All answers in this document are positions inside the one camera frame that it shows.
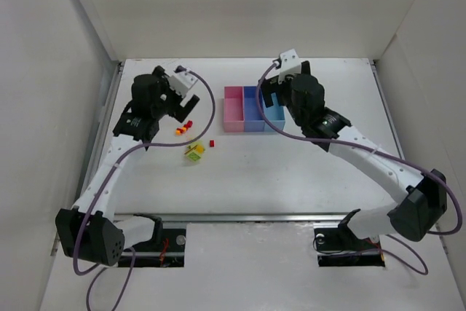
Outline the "red lego stack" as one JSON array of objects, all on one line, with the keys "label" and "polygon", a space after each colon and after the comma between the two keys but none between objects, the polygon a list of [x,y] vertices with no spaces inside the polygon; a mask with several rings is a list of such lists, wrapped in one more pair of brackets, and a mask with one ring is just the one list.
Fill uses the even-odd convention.
[{"label": "red lego stack", "polygon": [[191,120],[189,120],[184,126],[183,126],[183,130],[184,131],[187,131],[189,130],[193,125],[193,122]]}]

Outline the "green yellow lego assembly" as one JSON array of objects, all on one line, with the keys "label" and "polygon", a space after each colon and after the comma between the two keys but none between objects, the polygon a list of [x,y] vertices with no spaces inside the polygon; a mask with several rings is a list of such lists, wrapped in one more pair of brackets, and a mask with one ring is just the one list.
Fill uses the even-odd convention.
[{"label": "green yellow lego assembly", "polygon": [[184,152],[185,158],[191,162],[198,162],[202,159],[202,155],[205,153],[205,147],[202,142],[194,142],[186,147]]}]

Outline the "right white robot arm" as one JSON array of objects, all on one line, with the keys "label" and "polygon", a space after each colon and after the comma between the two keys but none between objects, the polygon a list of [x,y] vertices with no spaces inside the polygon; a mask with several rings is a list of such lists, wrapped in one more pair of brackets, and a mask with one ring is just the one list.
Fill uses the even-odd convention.
[{"label": "right white robot arm", "polygon": [[447,209],[446,179],[437,170],[422,170],[378,149],[348,118],[328,108],[325,89],[298,58],[278,58],[271,69],[277,76],[263,76],[257,94],[266,107],[287,108],[309,141],[338,157],[378,184],[392,202],[375,209],[350,211],[335,227],[319,229],[327,251],[357,251],[366,239],[398,234],[419,242]]}]

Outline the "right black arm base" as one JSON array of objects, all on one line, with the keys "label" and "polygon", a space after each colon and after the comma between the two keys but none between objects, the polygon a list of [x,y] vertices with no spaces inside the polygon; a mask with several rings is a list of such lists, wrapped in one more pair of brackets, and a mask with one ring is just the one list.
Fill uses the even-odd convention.
[{"label": "right black arm base", "polygon": [[338,227],[315,228],[314,236],[319,267],[385,267],[378,240],[361,240]]}]

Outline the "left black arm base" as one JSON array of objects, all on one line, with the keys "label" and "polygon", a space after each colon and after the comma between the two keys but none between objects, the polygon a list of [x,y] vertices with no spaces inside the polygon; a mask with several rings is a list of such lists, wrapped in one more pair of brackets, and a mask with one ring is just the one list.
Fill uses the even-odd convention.
[{"label": "left black arm base", "polygon": [[179,268],[184,267],[187,241],[186,225],[164,225],[161,238],[134,245],[134,268]]}]

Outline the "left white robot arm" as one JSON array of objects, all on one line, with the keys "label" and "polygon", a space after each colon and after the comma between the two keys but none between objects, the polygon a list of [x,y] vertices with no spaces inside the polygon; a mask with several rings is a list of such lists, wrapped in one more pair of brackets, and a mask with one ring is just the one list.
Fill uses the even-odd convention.
[{"label": "left white robot arm", "polygon": [[161,118],[183,122],[199,102],[196,95],[183,102],[197,81],[193,72],[181,66],[172,74],[157,66],[150,74],[134,78],[131,99],[114,127],[105,158],[72,208],[60,209],[55,217],[66,256],[111,267],[134,245],[160,243],[161,218],[135,214],[115,222],[117,202],[122,182],[159,132]]}]

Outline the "light blue container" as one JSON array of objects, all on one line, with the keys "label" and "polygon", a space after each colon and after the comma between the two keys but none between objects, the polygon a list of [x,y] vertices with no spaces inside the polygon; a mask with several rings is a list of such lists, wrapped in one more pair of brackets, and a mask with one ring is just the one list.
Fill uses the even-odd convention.
[{"label": "light blue container", "polygon": [[283,130],[285,127],[285,112],[282,106],[274,103],[270,107],[266,107],[263,103],[264,116],[274,125],[277,129]]}]

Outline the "dark blue container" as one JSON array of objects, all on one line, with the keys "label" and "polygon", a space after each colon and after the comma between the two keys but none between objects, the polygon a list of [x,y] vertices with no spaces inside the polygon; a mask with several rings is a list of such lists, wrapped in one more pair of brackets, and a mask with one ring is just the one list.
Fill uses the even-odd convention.
[{"label": "dark blue container", "polygon": [[247,133],[262,133],[265,122],[259,112],[262,97],[259,95],[259,105],[256,103],[256,86],[244,86],[244,129]]}]

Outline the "pink container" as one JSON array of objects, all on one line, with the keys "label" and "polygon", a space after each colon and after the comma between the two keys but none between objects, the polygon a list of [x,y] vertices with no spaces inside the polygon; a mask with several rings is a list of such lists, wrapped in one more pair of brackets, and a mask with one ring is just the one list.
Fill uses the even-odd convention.
[{"label": "pink container", "polygon": [[243,133],[245,130],[244,93],[242,86],[224,88],[224,131]]}]

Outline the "aluminium rail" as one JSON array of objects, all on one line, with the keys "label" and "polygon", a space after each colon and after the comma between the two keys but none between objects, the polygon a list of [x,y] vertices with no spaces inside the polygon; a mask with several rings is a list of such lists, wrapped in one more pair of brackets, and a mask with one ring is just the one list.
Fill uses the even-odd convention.
[{"label": "aluminium rail", "polygon": [[324,222],[340,221],[344,214],[278,213],[156,213],[164,222],[185,223],[267,223],[267,222]]}]

